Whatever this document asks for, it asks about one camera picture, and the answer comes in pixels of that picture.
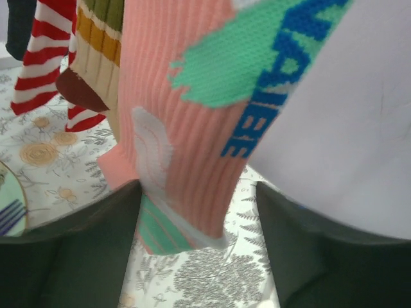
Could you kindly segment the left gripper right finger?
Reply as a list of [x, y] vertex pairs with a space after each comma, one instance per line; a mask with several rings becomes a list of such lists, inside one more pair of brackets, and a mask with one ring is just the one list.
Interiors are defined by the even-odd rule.
[[258, 182], [256, 204], [281, 307], [409, 307], [410, 242], [306, 209]]

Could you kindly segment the pink sock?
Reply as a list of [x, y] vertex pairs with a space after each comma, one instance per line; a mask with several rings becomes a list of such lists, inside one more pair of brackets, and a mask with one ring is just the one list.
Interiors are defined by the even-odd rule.
[[121, 137], [100, 167], [143, 188], [148, 252], [227, 246], [224, 221], [254, 148], [349, 1], [126, 1]]

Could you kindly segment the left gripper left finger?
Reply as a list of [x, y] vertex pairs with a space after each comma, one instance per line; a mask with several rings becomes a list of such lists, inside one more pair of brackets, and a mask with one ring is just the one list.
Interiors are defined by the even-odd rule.
[[131, 180], [98, 201], [1, 237], [1, 307], [118, 306], [141, 201]]

